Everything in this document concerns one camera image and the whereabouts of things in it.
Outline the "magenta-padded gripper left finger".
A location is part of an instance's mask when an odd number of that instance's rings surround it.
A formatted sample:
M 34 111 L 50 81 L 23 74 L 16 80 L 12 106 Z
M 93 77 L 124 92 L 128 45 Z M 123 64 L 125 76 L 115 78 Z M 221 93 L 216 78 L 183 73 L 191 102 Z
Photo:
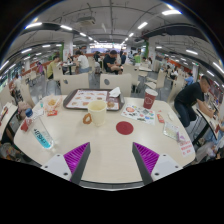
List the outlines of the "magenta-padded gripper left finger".
M 56 154 L 42 169 L 72 183 L 79 184 L 90 154 L 90 143 L 84 143 L 66 154 Z

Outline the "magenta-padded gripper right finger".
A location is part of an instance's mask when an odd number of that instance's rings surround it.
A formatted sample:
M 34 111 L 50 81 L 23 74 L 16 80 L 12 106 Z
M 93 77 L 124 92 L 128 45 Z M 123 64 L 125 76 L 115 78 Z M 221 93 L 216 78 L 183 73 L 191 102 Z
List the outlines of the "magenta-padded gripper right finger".
M 182 169 L 168 154 L 158 154 L 138 143 L 133 143 L 132 153 L 145 185 Z

